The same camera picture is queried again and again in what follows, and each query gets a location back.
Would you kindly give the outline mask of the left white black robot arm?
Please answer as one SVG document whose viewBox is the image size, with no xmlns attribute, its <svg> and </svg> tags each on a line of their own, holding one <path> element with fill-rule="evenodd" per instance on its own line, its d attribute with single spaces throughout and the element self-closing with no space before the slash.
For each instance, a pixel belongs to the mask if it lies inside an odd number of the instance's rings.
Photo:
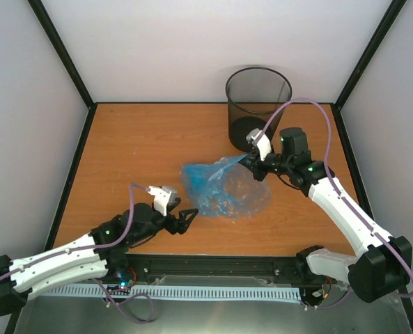
<svg viewBox="0 0 413 334">
<path fill-rule="evenodd" d="M 120 280 L 127 275 L 126 252 L 147 242 L 159 231 L 184 234 L 198 214 L 197 208 L 162 214 L 139 202 L 132 210 L 116 215 L 82 237 L 44 253 L 12 259 L 0 256 L 0 317 L 21 310 L 27 302 L 51 289 L 92 278 L 109 276 Z"/>
</svg>

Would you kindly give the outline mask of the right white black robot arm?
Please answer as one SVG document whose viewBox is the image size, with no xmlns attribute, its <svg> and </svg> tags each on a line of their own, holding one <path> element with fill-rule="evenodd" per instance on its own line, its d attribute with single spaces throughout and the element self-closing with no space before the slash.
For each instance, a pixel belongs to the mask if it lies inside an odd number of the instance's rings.
<svg viewBox="0 0 413 334">
<path fill-rule="evenodd" d="M 267 174 L 285 175 L 296 189 L 319 206 L 343 233 L 354 255 L 335 253 L 322 246 L 297 254 L 301 279 L 327 276 L 349 285 L 371 303 L 410 283 L 412 246 L 405 237 L 393 237 L 381 228 L 343 189 L 323 161 L 311 156 L 306 134 L 299 127 L 283 129 L 281 152 L 275 153 L 260 129 L 247 135 L 254 150 L 240 161 L 255 180 Z"/>
</svg>

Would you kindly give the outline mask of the black mesh trash bin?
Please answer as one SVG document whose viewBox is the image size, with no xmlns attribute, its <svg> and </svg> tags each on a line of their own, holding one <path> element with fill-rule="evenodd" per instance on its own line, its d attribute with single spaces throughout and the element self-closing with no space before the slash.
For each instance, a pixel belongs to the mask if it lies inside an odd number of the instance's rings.
<svg viewBox="0 0 413 334">
<path fill-rule="evenodd" d="M 246 67 L 234 72 L 227 80 L 228 137 L 242 152 L 252 145 L 246 136 L 255 128 L 263 129 L 272 114 L 291 100 L 293 88 L 280 72 L 268 67 Z"/>
</svg>

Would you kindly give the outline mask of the blue translucent trash bag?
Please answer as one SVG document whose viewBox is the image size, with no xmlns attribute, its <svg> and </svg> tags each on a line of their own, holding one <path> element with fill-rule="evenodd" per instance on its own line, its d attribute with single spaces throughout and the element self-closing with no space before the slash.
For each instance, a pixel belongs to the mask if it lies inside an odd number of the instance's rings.
<svg viewBox="0 0 413 334">
<path fill-rule="evenodd" d="M 213 164 L 181 166 L 181 182 L 187 198 L 201 216 L 251 218 L 271 202 L 267 181 L 254 179 L 243 166 L 247 154 L 222 157 Z"/>
</svg>

